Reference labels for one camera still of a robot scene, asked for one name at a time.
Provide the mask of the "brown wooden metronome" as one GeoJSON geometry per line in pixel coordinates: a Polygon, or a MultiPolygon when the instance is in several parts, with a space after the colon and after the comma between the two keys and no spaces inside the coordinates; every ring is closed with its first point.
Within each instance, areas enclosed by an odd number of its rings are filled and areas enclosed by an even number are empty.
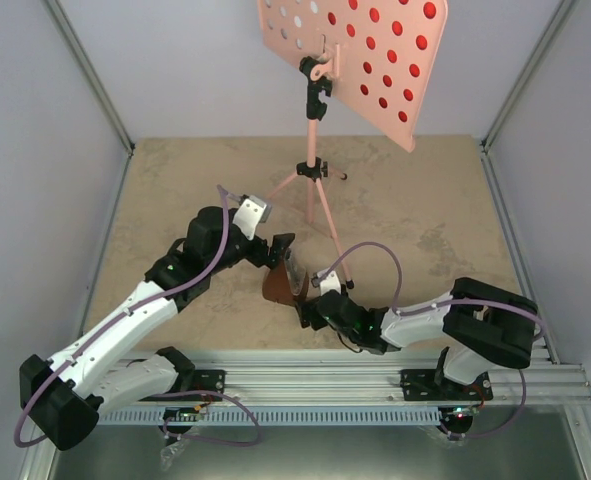
{"type": "Polygon", "coordinates": [[[262,296],[265,300],[286,306],[295,306],[305,298],[296,298],[290,291],[286,276],[284,261],[276,268],[270,270],[262,283],[262,296]]]}

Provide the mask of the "aluminium right corner frame post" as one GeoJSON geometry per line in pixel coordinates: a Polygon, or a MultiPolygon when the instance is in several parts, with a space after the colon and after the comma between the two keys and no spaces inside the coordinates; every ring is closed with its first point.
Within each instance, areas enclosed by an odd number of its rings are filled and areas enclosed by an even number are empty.
{"type": "Polygon", "coordinates": [[[523,295],[533,300],[537,298],[537,287],[524,229],[515,209],[517,195],[512,192],[511,173],[515,166],[526,163],[525,148],[537,142],[518,135],[523,131],[519,125],[520,112],[527,103],[531,85],[537,81],[539,71],[580,4],[579,1],[555,3],[487,133],[478,144],[483,173],[518,286],[523,295]]]}

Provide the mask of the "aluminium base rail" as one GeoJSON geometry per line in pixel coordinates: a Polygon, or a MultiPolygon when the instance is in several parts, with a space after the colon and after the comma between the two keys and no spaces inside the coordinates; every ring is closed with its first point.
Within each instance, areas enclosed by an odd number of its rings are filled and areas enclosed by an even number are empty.
{"type": "MultiPolygon", "coordinates": [[[[433,368],[436,349],[383,356],[345,348],[316,350],[204,350],[184,352],[199,369],[226,372],[225,392],[247,406],[330,406],[402,404],[404,369],[433,368]]],[[[591,404],[582,366],[560,364],[538,342],[525,370],[527,404],[591,404]]]]}

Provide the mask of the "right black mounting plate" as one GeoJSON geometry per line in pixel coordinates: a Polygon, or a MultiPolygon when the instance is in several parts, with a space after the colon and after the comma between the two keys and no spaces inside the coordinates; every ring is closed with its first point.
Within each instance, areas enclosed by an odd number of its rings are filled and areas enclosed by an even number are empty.
{"type": "Polygon", "coordinates": [[[494,394],[487,372],[470,385],[448,379],[437,381],[435,369],[404,369],[400,371],[400,387],[406,401],[486,401],[494,394]]]}

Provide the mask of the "clear plastic bag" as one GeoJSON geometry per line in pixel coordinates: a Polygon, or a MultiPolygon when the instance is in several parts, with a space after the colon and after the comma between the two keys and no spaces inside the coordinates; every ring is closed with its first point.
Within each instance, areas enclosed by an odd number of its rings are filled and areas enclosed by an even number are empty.
{"type": "Polygon", "coordinates": [[[160,470],[167,472],[190,443],[189,439],[166,437],[164,447],[160,451],[160,470]]]}

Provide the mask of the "black mounting plate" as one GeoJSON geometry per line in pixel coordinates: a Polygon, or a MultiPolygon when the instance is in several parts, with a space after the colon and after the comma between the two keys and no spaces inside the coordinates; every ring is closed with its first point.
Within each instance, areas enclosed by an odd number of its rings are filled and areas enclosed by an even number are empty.
{"type": "Polygon", "coordinates": [[[487,372],[470,385],[448,379],[437,381],[435,369],[404,369],[400,371],[400,387],[406,401],[486,401],[494,394],[487,372]]]}
{"type": "Polygon", "coordinates": [[[180,397],[180,401],[192,401],[199,403],[220,402],[221,398],[213,395],[213,392],[223,393],[226,386],[225,370],[197,369],[191,375],[182,374],[174,383],[171,392],[186,392],[194,390],[208,391],[208,394],[191,394],[180,397]]]}

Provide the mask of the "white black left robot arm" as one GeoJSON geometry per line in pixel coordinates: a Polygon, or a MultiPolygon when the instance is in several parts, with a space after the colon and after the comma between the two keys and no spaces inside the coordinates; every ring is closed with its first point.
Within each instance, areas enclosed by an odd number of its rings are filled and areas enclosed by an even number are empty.
{"type": "Polygon", "coordinates": [[[113,364],[148,333],[174,318],[210,287],[220,271],[241,261],[275,270],[295,240],[256,233],[268,214],[251,198],[237,208],[199,210],[185,236],[155,261],[111,314],[47,359],[33,354],[19,368],[22,421],[32,420],[57,449],[69,450],[112,407],[147,397],[182,399],[193,390],[193,364],[174,348],[159,350],[133,374],[109,375],[113,364]]]}

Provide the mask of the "clear plastic metronome cover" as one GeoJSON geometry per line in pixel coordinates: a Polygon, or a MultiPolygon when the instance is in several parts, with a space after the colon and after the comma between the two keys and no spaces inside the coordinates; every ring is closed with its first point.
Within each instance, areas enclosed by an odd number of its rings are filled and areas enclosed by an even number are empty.
{"type": "Polygon", "coordinates": [[[287,250],[284,265],[291,293],[296,298],[305,298],[308,292],[309,275],[293,249],[287,250]]]}

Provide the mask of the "aluminium left corner frame post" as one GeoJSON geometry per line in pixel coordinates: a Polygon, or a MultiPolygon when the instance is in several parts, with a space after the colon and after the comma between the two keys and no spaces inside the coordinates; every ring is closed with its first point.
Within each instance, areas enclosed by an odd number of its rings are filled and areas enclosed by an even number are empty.
{"type": "Polygon", "coordinates": [[[113,133],[119,139],[126,154],[131,157],[135,149],[135,143],[128,134],[126,127],[100,79],[91,58],[83,46],[69,15],[62,3],[58,0],[43,0],[42,4],[63,39],[64,44],[68,48],[74,62],[78,66],[82,77],[89,86],[91,93],[95,97],[100,110],[103,112],[113,133]]]}

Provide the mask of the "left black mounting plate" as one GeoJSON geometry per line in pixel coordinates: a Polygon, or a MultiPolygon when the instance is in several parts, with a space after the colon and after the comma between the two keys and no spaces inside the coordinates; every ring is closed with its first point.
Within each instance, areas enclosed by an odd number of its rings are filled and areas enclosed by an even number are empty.
{"type": "Polygon", "coordinates": [[[199,403],[220,402],[221,398],[213,395],[213,392],[223,393],[226,386],[225,370],[197,369],[191,375],[182,374],[174,383],[171,392],[186,392],[194,390],[208,391],[208,394],[191,394],[180,397],[180,401],[192,401],[199,403]]]}

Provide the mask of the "aluminium corner frame post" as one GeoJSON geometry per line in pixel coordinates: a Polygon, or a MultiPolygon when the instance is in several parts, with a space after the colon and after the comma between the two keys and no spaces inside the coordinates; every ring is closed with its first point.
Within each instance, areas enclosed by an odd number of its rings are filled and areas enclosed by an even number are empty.
{"type": "Polygon", "coordinates": [[[523,295],[533,300],[537,298],[537,287],[524,229],[515,209],[517,195],[512,192],[511,173],[515,166],[526,163],[525,148],[537,142],[518,135],[523,131],[519,125],[520,112],[527,103],[531,85],[537,81],[539,71],[580,4],[579,1],[555,3],[487,133],[478,144],[483,173],[518,286],[523,295]]]}
{"type": "Polygon", "coordinates": [[[82,77],[89,86],[91,93],[95,97],[100,110],[103,112],[113,133],[119,139],[126,154],[131,157],[135,149],[135,143],[128,134],[126,127],[100,79],[91,58],[83,46],[69,15],[62,3],[58,0],[43,0],[42,4],[63,39],[64,44],[68,48],[74,62],[78,66],[82,77]]]}

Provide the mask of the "pink music stand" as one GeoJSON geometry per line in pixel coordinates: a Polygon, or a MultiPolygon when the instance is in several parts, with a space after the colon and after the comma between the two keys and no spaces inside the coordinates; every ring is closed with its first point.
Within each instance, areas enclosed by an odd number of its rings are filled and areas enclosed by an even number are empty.
{"type": "Polygon", "coordinates": [[[339,238],[323,179],[345,180],[317,155],[318,126],[335,98],[406,152],[449,16],[447,0],[271,1],[257,4],[264,45],[306,79],[306,159],[272,190],[307,181],[306,220],[322,205],[339,238]]]}

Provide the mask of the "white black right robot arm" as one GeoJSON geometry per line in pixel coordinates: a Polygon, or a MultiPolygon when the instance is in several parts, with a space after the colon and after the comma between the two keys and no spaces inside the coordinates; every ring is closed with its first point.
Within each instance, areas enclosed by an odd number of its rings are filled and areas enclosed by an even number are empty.
{"type": "Polygon", "coordinates": [[[544,335],[538,306],[521,295],[469,277],[451,290],[408,307],[367,309],[341,289],[324,289],[296,310],[304,328],[331,328],[356,351],[383,355],[426,341],[448,339],[436,367],[426,373],[405,370],[406,395],[456,399],[494,367],[524,370],[532,345],[544,335]]]}

